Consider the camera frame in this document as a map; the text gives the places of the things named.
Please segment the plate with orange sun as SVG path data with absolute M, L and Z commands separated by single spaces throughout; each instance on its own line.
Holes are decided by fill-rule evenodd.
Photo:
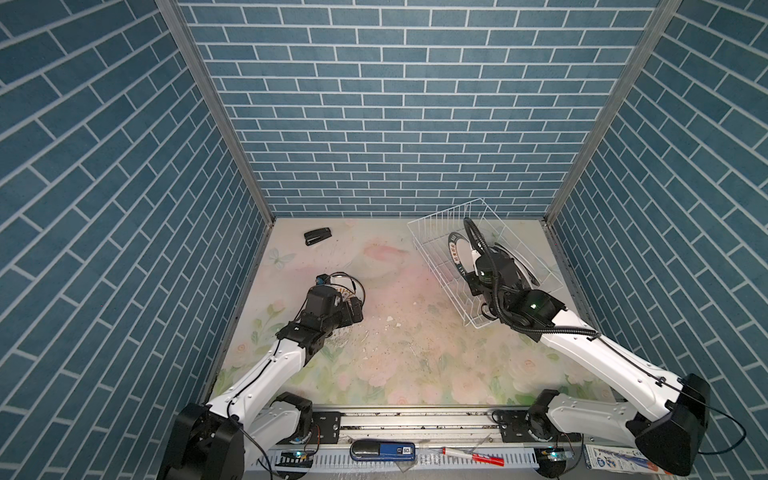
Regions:
M 351 288 L 344 285 L 334 285 L 334 288 L 340 293 L 344 302 L 349 301 L 352 298 L 357 297 L 357 293 Z

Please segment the white wire dish rack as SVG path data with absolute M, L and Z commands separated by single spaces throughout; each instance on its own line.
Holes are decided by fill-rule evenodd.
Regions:
M 570 297 L 558 267 L 543 256 L 546 246 L 535 245 L 482 199 L 413 220 L 408 229 L 465 326 L 480 329 L 497 320 L 491 261 L 511 287 L 543 290 L 560 301 Z

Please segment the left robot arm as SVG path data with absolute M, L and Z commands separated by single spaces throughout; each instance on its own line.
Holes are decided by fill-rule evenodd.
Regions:
M 311 287 L 295 318 L 238 382 L 177 415 L 160 479 L 240 479 L 283 440 L 304 440 L 312 403 L 280 388 L 317 354 L 334 331 L 362 321 L 365 291 L 322 282 Z

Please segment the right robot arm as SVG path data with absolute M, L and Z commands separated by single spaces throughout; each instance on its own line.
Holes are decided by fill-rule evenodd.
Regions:
M 657 367 L 591 329 L 563 302 L 529 289 L 514 258 L 472 254 L 466 275 L 491 314 L 513 330 L 552 348 L 609 384 L 618 401 L 588 401 L 544 390 L 529 408 L 531 434 L 541 440 L 579 433 L 636 447 L 678 476 L 691 473 L 709 422 L 709 383 Z

